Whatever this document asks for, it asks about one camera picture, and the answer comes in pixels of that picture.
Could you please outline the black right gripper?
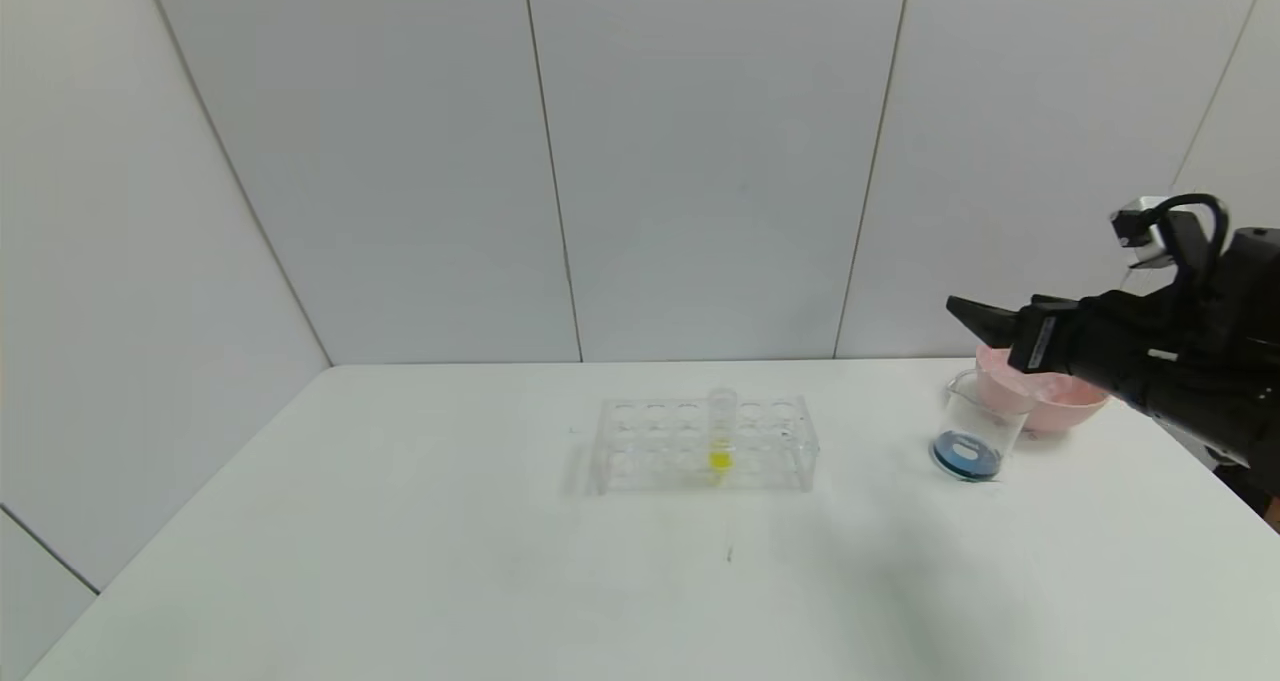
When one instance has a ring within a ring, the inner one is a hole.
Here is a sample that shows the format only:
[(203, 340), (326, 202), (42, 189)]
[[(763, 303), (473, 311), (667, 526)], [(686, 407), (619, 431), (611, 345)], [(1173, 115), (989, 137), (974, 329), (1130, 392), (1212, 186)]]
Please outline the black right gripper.
[(1171, 364), (1151, 355), (1176, 347), (1169, 333), (1171, 298), (1170, 291), (1111, 291), (1079, 301), (1034, 294), (1016, 312), (950, 294), (946, 308), (983, 346), (1009, 348), (1009, 364), (1024, 374), (1069, 375), (1142, 413), (1172, 413)]

